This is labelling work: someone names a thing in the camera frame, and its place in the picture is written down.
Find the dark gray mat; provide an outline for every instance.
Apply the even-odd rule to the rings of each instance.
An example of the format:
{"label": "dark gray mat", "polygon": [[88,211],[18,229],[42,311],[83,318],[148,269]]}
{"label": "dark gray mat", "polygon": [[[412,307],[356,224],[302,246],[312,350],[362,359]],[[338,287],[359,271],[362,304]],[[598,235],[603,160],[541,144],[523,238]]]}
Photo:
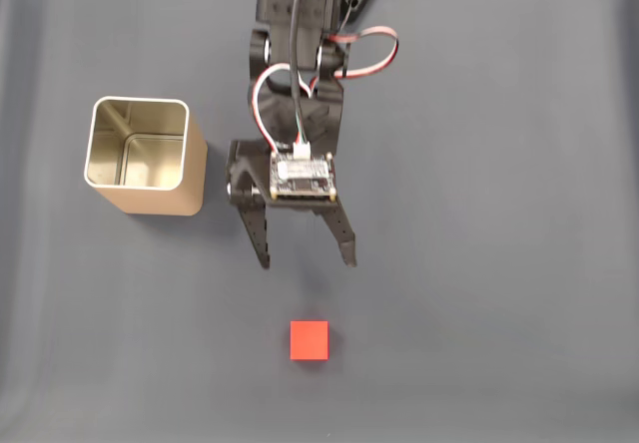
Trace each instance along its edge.
{"label": "dark gray mat", "polygon": [[[255,0],[0,1],[0,430],[14,441],[637,441],[626,0],[374,0],[383,74],[346,84],[358,238],[269,214],[261,270],[223,166]],[[354,65],[383,40],[353,48]],[[82,179],[93,103],[184,99],[211,151],[192,219]],[[330,362],[288,361],[295,318]]]}

